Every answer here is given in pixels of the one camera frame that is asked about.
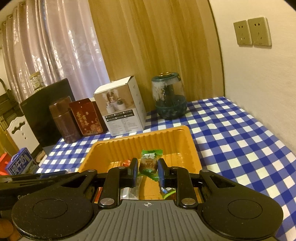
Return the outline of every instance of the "wood grain panel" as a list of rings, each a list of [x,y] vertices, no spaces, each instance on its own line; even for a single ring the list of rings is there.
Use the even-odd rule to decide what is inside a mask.
[[[206,16],[200,15],[200,1]],[[151,78],[161,72],[180,74],[189,101],[224,94],[207,0],[89,0],[89,5],[110,80],[135,75],[147,111],[154,109]],[[212,22],[206,32],[204,21]]]

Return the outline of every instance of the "pink curtain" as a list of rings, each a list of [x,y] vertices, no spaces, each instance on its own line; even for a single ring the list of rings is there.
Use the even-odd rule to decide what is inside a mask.
[[[109,83],[88,1],[26,0],[2,24],[4,63],[19,102],[34,93],[29,76],[45,85],[68,78],[76,100]]]

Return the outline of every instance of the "table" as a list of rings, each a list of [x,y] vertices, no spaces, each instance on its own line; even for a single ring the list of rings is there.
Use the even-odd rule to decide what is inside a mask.
[[[187,114],[173,121],[152,111],[144,132],[180,125],[190,128],[203,168],[276,200],[284,212],[276,237],[281,241],[296,239],[296,157],[278,138],[225,97],[189,102]],[[38,173],[77,171],[96,141],[111,138],[106,133],[73,144],[61,139]]]

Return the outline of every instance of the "electrical outlet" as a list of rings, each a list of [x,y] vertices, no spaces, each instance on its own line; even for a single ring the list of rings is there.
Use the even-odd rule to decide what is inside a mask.
[[[270,30],[266,17],[248,19],[253,45],[271,46]]]
[[[238,45],[252,45],[250,29],[247,20],[233,23]]]

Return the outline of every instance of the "white chair back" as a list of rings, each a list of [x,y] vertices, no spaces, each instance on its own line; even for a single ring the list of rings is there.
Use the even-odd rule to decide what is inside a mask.
[[[19,149],[26,147],[32,153],[39,145],[25,116],[16,117],[7,131]]]

